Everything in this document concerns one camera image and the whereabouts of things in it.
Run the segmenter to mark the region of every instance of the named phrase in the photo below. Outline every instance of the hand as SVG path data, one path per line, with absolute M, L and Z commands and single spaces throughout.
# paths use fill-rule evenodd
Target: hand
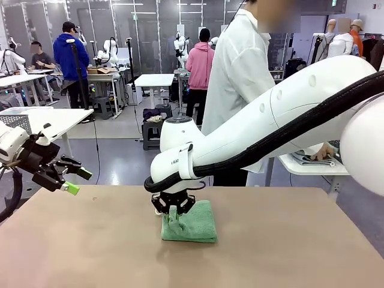
M 36 61 L 36 64 L 39 65 L 39 66 L 44 66 L 45 64 L 42 63 L 41 61 Z
M 335 155 L 335 151 L 330 147 L 328 143 L 324 143 L 320 151 L 317 154 L 311 156 L 311 160 L 322 161 L 327 157 L 328 154 L 333 156 Z

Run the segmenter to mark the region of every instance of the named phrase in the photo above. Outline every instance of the stool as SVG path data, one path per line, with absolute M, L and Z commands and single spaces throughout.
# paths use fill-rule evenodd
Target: stool
M 160 114 L 165 113 L 167 115 L 166 119 L 171 118 L 173 116 L 172 108 L 170 105 L 164 106 L 162 104 L 159 104 L 155 106 L 155 109 L 157 109 L 160 112 Z
M 108 97 L 97 97 L 97 98 L 92 98 L 92 109 L 94 109 L 95 104 L 100 106 L 101 109 L 101 117 L 103 117 L 104 120 L 108 120 L 109 117 L 113 116 L 113 110 L 112 110 L 112 105 L 110 104 L 109 98 Z
M 160 146 L 160 140 L 151 140 L 151 138 L 160 138 L 163 122 L 151 123 L 144 121 L 143 123 L 143 149 L 148 150 L 150 146 Z

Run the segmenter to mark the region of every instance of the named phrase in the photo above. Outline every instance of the mannequin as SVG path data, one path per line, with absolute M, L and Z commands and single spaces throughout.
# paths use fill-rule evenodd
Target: mannequin
M 339 31 L 348 31 L 348 27 L 351 26 L 350 19 L 339 19 L 338 22 L 338 30 Z M 350 55 L 353 47 L 353 37 L 349 33 L 340 34 L 334 37 L 332 43 L 329 45 L 328 49 L 328 57 L 335 57 L 340 55 Z
M 359 36 L 359 32 L 363 31 L 364 23 L 361 19 L 356 19 L 352 22 L 350 27 L 351 27 L 350 34 L 353 37 L 353 43 L 358 46 L 359 55 L 361 57 L 363 53 L 363 45 L 362 45 L 362 40 Z
M 337 21 L 335 19 L 331 19 L 328 21 L 327 24 L 327 33 L 323 37 L 323 41 L 321 42 L 319 49 L 317 51 L 316 55 L 316 62 L 324 60 L 328 57 L 328 49 L 329 44 L 332 42 L 332 40 L 335 37 L 335 27 L 336 27 Z

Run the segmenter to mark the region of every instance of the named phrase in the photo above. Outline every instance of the clothing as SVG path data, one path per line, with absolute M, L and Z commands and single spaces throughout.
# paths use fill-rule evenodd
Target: clothing
M 191 72 L 190 89 L 207 90 L 215 50 L 207 42 L 197 43 L 189 53 L 186 69 Z
M 352 46 L 353 37 L 349 33 L 337 35 L 329 45 L 328 58 L 340 55 L 350 55 Z
M 61 34 L 53 44 L 55 61 L 61 66 L 63 77 L 65 80 L 79 80 L 76 70 L 76 62 L 71 45 L 66 42 L 68 39 L 74 39 L 74 43 L 77 48 L 77 56 L 79 58 L 80 67 L 82 71 L 82 79 L 86 79 L 86 68 L 89 65 L 89 56 L 84 48 L 84 45 L 80 42 L 79 39 L 74 38 L 70 34 Z
M 355 30 L 351 30 L 350 32 L 349 32 L 349 34 L 352 36 L 352 38 L 353 38 L 353 43 L 355 44 L 355 45 L 357 45 L 358 46 L 358 48 L 359 48 L 359 55 L 360 56 L 362 56 L 363 54 L 363 49 L 364 49 L 364 47 L 363 47 L 363 45 L 362 45 L 362 40 L 361 40 L 361 38 L 360 38 L 360 36 L 359 36 L 359 33 L 357 32 L 357 31 L 355 31 Z
M 85 105 L 83 101 L 83 96 L 81 95 L 80 82 L 76 81 L 67 87 L 68 94 L 70 95 L 70 102 L 71 102 L 72 109 L 78 109 L 80 108 L 80 106 L 83 109 L 88 109 L 89 107 L 88 80 L 82 79 L 82 81 L 84 85 L 84 96 L 86 101 Z
M 379 40 L 372 48 L 370 55 L 370 64 L 377 70 L 380 70 L 384 57 L 384 40 Z
M 247 184 L 248 171 L 240 169 L 229 169 L 223 173 L 214 175 L 214 186 L 222 187 L 245 187 Z
M 205 102 L 206 102 L 206 93 L 207 90 L 192 90 L 190 89 L 190 96 L 187 103 L 187 116 L 193 116 L 193 108 L 196 103 L 199 104 L 199 108 L 197 110 L 197 119 L 196 125 L 203 124 L 204 110 L 205 110 Z
M 376 39 L 366 39 L 362 42 L 363 51 L 364 51 L 362 55 L 365 57 L 365 60 L 367 60 L 367 62 L 369 63 L 371 63 L 371 52 L 377 42 L 379 41 Z
M 50 65 L 51 63 L 53 63 L 52 58 L 46 52 L 43 52 L 41 54 L 37 54 L 37 53 L 33 54 L 31 64 L 35 66 L 36 69 L 43 69 L 43 70 L 49 69 L 45 66 L 38 65 L 37 61 L 40 61 L 47 65 Z
M 316 54 L 316 62 L 324 60 L 328 57 L 328 49 L 332 40 L 335 38 L 335 33 L 326 33 L 323 37 L 323 41 L 320 43 L 319 49 Z
M 257 31 L 257 20 L 244 9 L 220 35 L 209 79 L 204 135 L 275 85 L 268 69 L 270 39 Z

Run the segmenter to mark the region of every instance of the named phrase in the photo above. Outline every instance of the folded towel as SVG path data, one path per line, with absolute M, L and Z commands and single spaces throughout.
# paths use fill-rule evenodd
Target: folded towel
M 168 241 L 215 243 L 217 233 L 211 203 L 198 201 L 187 214 L 178 215 L 175 206 L 163 216 L 161 238 Z

